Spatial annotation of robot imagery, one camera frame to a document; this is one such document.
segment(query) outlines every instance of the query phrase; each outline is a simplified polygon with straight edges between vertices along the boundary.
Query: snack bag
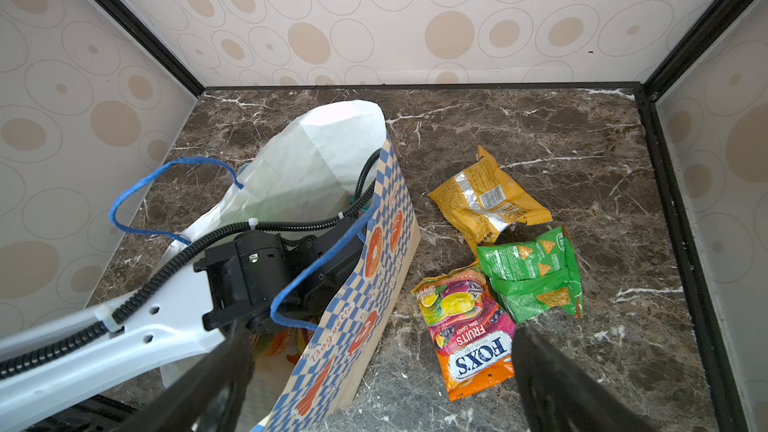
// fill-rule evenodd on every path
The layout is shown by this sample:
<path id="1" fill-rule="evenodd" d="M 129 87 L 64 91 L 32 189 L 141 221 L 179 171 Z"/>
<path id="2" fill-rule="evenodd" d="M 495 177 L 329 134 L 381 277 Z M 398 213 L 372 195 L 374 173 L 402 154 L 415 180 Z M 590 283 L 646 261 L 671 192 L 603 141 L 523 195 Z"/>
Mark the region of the snack bag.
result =
<path id="1" fill-rule="evenodd" d="M 411 293 L 427 322 L 451 402 L 514 377 L 514 322 L 491 297 L 476 261 L 425 278 Z"/>
<path id="2" fill-rule="evenodd" d="M 529 226 L 552 220 L 552 215 L 528 195 L 495 159 L 478 147 L 479 160 L 429 193 L 443 216 L 462 234 L 472 249 L 493 245 L 514 222 Z"/>
<path id="3" fill-rule="evenodd" d="M 555 254 L 555 249 L 562 252 L 562 266 L 559 270 L 554 270 L 553 266 L 551 270 L 547 270 L 543 276 L 538 278 L 504 280 L 503 275 L 509 276 L 512 266 L 500 272 L 497 270 L 497 265 L 494 264 L 495 259 L 492 258 L 492 260 L 488 261 L 490 264 L 488 270 L 483 268 L 483 271 L 491 277 L 491 287 L 498 293 L 499 300 L 518 324 L 558 305 L 569 314 L 575 315 L 576 318 L 581 318 L 581 277 L 579 276 L 576 254 L 568 232 L 565 228 L 558 227 L 539 235 L 535 242 L 526 242 L 526 244 L 541 245 L 544 241 L 552 238 L 553 233 L 556 233 L 556 246 L 552 248 L 548 256 L 551 257 L 552 254 Z M 486 254 L 498 252 L 505 257 L 505 261 L 510 261 L 512 264 L 528 262 L 531 259 L 543 259 L 541 255 L 534 255 L 536 252 L 531 252 L 526 258 L 522 256 L 520 258 L 515 257 L 514 251 L 516 250 L 518 254 L 520 252 L 519 245 L 497 245 L 494 247 L 495 251 L 488 252 L 479 249 L 478 253 L 482 257 Z M 536 246 L 529 249 L 538 250 Z M 528 271 L 530 274 L 531 268 L 527 265 L 524 267 L 517 266 L 515 270 L 519 274 L 522 274 L 523 271 Z"/>
<path id="4" fill-rule="evenodd" d="M 573 250 L 567 237 L 568 231 L 557 227 L 532 242 L 478 247 L 478 260 L 489 277 L 507 281 L 543 277 L 565 267 L 565 249 Z"/>

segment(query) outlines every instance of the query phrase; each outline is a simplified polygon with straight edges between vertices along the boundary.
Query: paper bag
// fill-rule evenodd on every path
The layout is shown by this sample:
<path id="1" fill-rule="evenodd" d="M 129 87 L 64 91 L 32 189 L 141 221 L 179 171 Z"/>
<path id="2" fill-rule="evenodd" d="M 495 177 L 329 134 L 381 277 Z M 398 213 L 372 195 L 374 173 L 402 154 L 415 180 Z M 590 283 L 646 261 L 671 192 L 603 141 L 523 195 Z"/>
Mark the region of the paper bag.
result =
<path id="1" fill-rule="evenodd" d="M 362 165 L 379 147 L 360 262 L 326 309 L 276 403 L 259 404 L 271 412 L 255 430 L 301 430 L 352 401 L 416 252 L 421 235 L 378 105 L 337 102 L 294 120 L 237 174 L 243 187 L 230 187 L 180 234 L 193 241 L 251 217 L 304 222 L 333 216 L 349 205 Z M 172 243 L 164 260 L 183 246 Z M 275 368 L 260 368 L 258 361 L 254 381 L 273 380 L 259 377 Z"/>

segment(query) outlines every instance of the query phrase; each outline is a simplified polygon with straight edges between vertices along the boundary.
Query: brown marble surface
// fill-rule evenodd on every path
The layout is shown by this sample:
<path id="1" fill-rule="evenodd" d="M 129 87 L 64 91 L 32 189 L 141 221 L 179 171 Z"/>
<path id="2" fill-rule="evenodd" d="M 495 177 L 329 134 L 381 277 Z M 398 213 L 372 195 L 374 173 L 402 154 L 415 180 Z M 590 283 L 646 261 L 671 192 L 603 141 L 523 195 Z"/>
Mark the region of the brown marble surface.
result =
<path id="1" fill-rule="evenodd" d="M 274 90 L 206 92 L 169 159 L 209 156 L 237 168 L 300 114 L 339 100 L 377 102 L 422 231 L 403 290 L 469 264 L 472 253 L 426 194 L 484 146 L 568 227 L 578 251 L 584 318 L 551 310 L 528 324 L 659 430 L 716 430 L 638 111 L 618 91 Z M 177 167 L 147 194 L 133 226 L 179 231 L 229 186 L 214 166 Z M 517 226 L 499 243 L 547 226 Z M 168 240 L 124 238 L 92 303 L 139 286 Z M 156 372 L 106 393 L 141 406 Z M 400 293 L 354 403 L 318 430 L 519 430 L 514 380 L 451 403 L 415 299 Z"/>

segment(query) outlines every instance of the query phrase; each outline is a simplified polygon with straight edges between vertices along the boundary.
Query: orange candy wrapper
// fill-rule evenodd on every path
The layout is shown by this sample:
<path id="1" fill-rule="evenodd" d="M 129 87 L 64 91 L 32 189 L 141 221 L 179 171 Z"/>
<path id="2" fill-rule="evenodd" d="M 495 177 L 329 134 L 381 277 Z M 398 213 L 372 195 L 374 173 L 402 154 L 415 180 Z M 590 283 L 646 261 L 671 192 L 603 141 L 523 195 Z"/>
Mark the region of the orange candy wrapper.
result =
<path id="1" fill-rule="evenodd" d="M 429 193 L 448 222 L 464 234 L 475 257 L 478 245 L 494 245 L 514 222 L 535 226 L 552 220 L 549 210 L 504 173 L 487 150 L 478 147 L 478 157 Z"/>
<path id="2" fill-rule="evenodd" d="M 493 300 L 477 261 L 425 278 L 412 291 L 453 402 L 514 377 L 514 322 Z"/>

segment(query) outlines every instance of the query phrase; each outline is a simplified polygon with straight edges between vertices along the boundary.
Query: yellow chip bag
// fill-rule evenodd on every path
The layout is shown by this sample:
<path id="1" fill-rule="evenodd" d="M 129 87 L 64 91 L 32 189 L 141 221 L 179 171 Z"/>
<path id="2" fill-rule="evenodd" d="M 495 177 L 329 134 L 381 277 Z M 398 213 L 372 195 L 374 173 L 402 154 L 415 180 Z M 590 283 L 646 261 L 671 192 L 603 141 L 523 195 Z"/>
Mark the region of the yellow chip bag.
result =
<path id="1" fill-rule="evenodd" d="M 478 147 L 479 160 L 429 193 L 443 216 L 477 256 L 478 245 L 493 245 L 514 222 L 528 226 L 552 220 L 549 210 L 528 195 L 496 160 Z"/>

